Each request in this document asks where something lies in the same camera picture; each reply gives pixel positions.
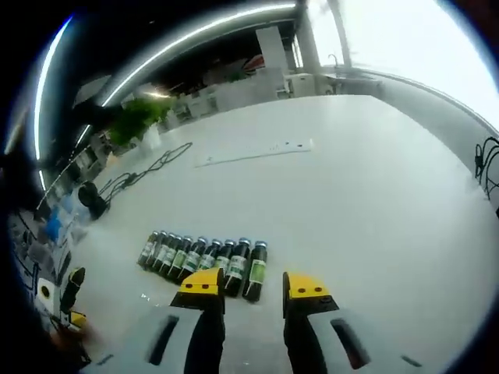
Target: dark glass bottle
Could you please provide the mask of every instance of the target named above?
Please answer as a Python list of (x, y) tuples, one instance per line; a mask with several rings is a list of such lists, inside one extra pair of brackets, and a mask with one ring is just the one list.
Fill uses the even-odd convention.
[(182, 237), (173, 233), (168, 235), (166, 255), (163, 258), (163, 263), (159, 269), (159, 275), (166, 278), (173, 264), (173, 259), (177, 254), (177, 250), (182, 247)]
[(220, 248), (218, 252), (217, 259), (215, 260), (215, 266), (224, 271), (224, 276), (227, 273), (228, 263), (231, 260), (232, 250), (234, 249), (235, 242), (231, 239), (227, 239), (223, 247)]
[(177, 283), (182, 283), (182, 281), (186, 279), (190, 274), (196, 272), (197, 267), (199, 266), (201, 261), (201, 256), (203, 255), (206, 248), (206, 243), (206, 238), (200, 236), (197, 239), (197, 242), (195, 242), (190, 248), (190, 252), (186, 257), (184, 264), (182, 265), (182, 270), (180, 270)]
[(168, 271), (166, 277), (170, 281), (177, 281), (179, 277), (180, 270), (182, 270), (182, 265), (186, 260), (187, 254), (190, 251), (190, 247), (193, 244), (193, 239), (190, 236), (184, 236), (182, 240), (182, 245), (177, 248), (177, 253), (175, 254), (175, 258), (173, 259), (172, 267)]
[(161, 265), (163, 264), (163, 259), (166, 257), (166, 253), (168, 251), (168, 242), (170, 241), (171, 237), (168, 236), (166, 231), (162, 231), (159, 234), (159, 239), (158, 241), (158, 247), (159, 251), (156, 256), (156, 260), (153, 262), (152, 270), (155, 273), (159, 273), (159, 270), (161, 269)]
[(246, 272), (246, 262), (250, 257), (250, 246), (249, 239), (240, 238), (239, 244), (232, 251), (231, 262), (224, 278), (224, 293), (227, 296), (234, 298), (239, 293)]
[(149, 258), (150, 254), (154, 251), (158, 235), (159, 233), (157, 231), (153, 231), (149, 235), (146, 245), (143, 247), (142, 251), (140, 252), (140, 256), (139, 259), (137, 260), (137, 263), (141, 265), (144, 270), (146, 269), (147, 259)]
[(249, 275), (242, 288), (242, 296), (249, 302), (260, 300), (267, 265), (267, 243), (258, 241), (249, 257)]
[(201, 256), (200, 265), (197, 267), (197, 269), (206, 270), (214, 267), (220, 248), (221, 242), (217, 239), (213, 239), (213, 241), (211, 241), (211, 245), (206, 248), (203, 255)]

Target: green plant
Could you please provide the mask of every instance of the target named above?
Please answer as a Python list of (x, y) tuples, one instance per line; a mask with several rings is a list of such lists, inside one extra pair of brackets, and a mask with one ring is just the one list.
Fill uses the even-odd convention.
[(125, 104), (122, 112), (111, 124), (109, 137), (118, 146), (127, 145), (134, 137), (142, 139), (143, 134), (153, 123), (165, 119), (173, 105), (171, 98), (146, 100), (137, 98)]

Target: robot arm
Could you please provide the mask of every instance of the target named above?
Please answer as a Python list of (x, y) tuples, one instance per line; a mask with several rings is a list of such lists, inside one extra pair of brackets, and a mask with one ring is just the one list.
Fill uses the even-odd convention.
[[(83, 372), (218, 373), (225, 340), (223, 273), (187, 277), (168, 307), (137, 323), (121, 350)], [(340, 309), (312, 277), (284, 273), (284, 339), (294, 374), (399, 374), (420, 364), (395, 354), (362, 320)]]

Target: black headphones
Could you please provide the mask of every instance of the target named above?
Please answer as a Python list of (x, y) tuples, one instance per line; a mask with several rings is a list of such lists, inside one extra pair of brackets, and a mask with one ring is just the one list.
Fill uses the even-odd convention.
[(93, 220), (98, 219), (108, 208), (108, 204), (99, 196), (97, 187), (92, 182), (84, 182), (78, 190), (78, 199), (88, 208)]

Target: yellow object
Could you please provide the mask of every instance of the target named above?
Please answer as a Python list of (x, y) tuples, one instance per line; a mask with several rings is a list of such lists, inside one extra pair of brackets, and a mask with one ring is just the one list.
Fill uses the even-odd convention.
[(289, 298), (313, 298), (329, 296), (329, 291), (324, 284), (308, 275), (288, 273)]
[(200, 270), (189, 275), (180, 286), (179, 292), (187, 294), (218, 295), (218, 268)]
[(71, 316), (70, 316), (70, 321), (72, 325), (75, 325), (76, 327), (79, 327), (80, 329), (85, 326), (85, 323), (87, 322), (87, 316), (85, 316), (82, 313), (78, 312), (73, 312), (71, 311)]

